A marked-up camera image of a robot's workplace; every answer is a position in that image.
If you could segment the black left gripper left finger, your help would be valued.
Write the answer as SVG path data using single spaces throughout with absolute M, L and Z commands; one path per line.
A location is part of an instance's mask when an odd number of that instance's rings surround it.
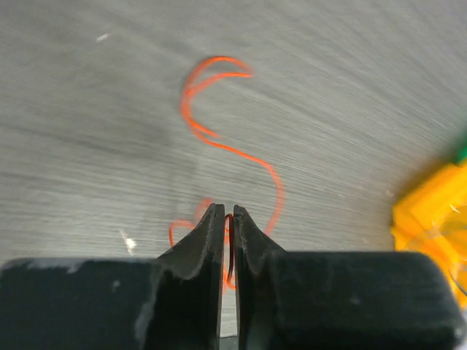
M 1 267 L 3 349 L 218 349 L 225 209 L 156 258 Z

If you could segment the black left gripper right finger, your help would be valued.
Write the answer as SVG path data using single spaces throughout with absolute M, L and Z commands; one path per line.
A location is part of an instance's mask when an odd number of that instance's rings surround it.
M 240 349 L 454 349 L 466 322 L 415 252 L 286 251 L 233 210 Z

